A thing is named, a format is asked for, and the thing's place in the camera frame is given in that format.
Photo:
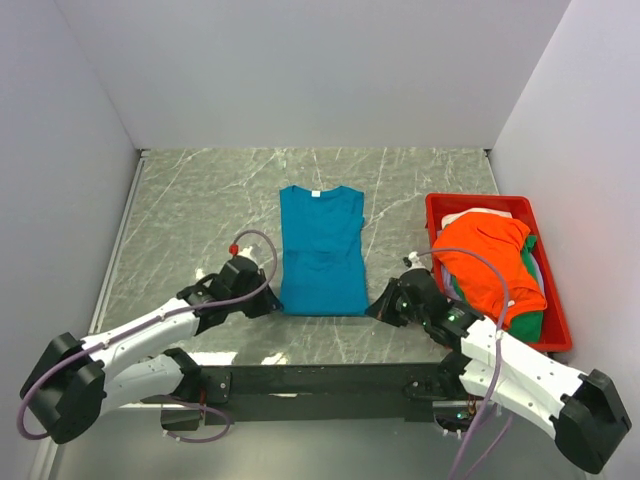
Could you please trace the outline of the teal t shirt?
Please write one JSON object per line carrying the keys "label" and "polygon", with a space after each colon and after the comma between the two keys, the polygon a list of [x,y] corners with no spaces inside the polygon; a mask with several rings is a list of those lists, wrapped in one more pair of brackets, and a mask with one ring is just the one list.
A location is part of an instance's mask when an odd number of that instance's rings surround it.
{"label": "teal t shirt", "polygon": [[364,193],[350,187],[280,190],[283,313],[362,316],[369,306],[361,232]]}

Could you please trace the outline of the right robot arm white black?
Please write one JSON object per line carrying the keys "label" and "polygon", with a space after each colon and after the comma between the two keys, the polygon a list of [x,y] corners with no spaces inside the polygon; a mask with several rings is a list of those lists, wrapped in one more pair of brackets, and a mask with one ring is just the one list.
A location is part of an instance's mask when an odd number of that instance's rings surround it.
{"label": "right robot arm white black", "polygon": [[436,378],[414,382],[411,393],[488,397],[543,430],[585,472],[600,473],[632,427],[609,376],[585,374],[498,332],[491,319],[447,298],[425,268],[390,279],[366,313],[395,327],[419,324],[450,348]]}

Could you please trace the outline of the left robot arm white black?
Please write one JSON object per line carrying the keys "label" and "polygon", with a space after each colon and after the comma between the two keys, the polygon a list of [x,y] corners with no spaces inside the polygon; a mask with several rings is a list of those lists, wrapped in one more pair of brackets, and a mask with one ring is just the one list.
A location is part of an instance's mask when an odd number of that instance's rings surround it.
{"label": "left robot arm white black", "polygon": [[57,336],[20,390],[19,433],[68,443],[100,416],[152,397],[204,409],[209,392],[202,368],[178,342],[235,312],[257,318],[280,309],[270,280],[244,249],[148,314],[83,339]]}

